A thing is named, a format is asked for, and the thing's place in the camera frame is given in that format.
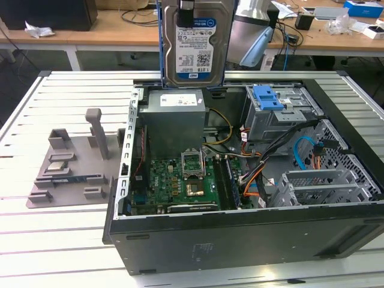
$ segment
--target floor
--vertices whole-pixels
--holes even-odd
[[[24,51],[40,70],[70,71],[70,63],[64,52]],[[158,70],[158,53],[146,52],[132,55],[122,53],[123,64],[119,65],[115,52],[80,52],[84,70]],[[335,70],[345,70],[358,85],[373,96],[380,105],[384,103],[384,66],[373,58],[352,58],[347,66],[341,64],[345,58],[336,58]],[[273,70],[282,70],[284,56],[275,63]],[[289,56],[287,70],[316,70],[313,61],[306,56]],[[38,75],[38,71],[19,54],[16,62],[3,60],[0,51],[0,127],[8,119],[19,101]]]

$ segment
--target white box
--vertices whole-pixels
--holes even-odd
[[[384,29],[382,26],[370,25],[364,29],[363,34],[370,37],[371,39],[384,39]]]
[[[375,23],[376,25],[384,25],[384,18],[377,18],[376,19],[376,23]]]

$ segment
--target yellow wire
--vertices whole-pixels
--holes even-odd
[[[228,121],[228,119],[223,115],[221,114],[218,110],[214,109],[214,108],[209,108],[210,110],[212,111],[215,111],[217,114],[219,114],[221,117],[223,117],[223,119],[228,123],[228,126],[229,126],[229,134],[228,136],[223,139],[223,140],[220,140],[220,141],[216,141],[216,142],[204,142],[203,145],[217,145],[217,144],[222,144],[226,141],[228,141],[231,136],[232,136],[232,125],[230,124],[230,122]]]

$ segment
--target blue wire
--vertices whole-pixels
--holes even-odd
[[[288,35],[286,34],[286,40],[287,40],[287,47],[286,47],[286,60],[284,61],[284,67],[283,67],[283,71],[286,70],[287,68],[287,61],[288,61]]]
[[[315,140],[313,140],[311,137],[308,137],[308,136],[301,136],[296,142],[295,142],[295,145],[293,146],[293,155],[295,156],[295,159],[298,163],[298,165],[300,166],[301,170],[306,170],[307,168],[305,168],[305,165],[304,163],[301,161],[300,159],[300,156],[299,156],[299,151],[298,151],[298,147],[299,147],[299,143],[301,140],[308,140],[309,142],[311,142],[311,144],[314,146],[316,145],[316,142]]]

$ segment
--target cpu socket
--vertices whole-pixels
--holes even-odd
[[[189,179],[184,181],[184,184],[188,197],[204,196],[204,180]]]
[[[204,177],[204,164],[201,151],[186,151],[181,153],[182,175],[184,179],[196,176]]]

